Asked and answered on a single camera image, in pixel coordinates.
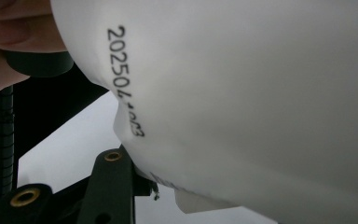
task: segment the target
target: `wrinkled plastic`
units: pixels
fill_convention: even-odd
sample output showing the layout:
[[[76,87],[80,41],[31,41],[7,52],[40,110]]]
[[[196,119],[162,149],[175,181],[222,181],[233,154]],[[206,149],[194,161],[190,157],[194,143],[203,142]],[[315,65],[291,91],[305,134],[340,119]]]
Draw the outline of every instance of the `wrinkled plastic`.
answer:
[[[144,175],[282,223],[358,224],[358,1],[52,6]]]

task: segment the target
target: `skin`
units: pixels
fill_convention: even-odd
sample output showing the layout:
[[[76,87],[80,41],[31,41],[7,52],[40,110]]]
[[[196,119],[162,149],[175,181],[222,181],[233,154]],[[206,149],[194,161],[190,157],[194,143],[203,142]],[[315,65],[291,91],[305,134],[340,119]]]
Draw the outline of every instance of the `skin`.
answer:
[[[65,51],[49,0],[0,0],[0,90],[28,78],[7,65],[2,50]]]

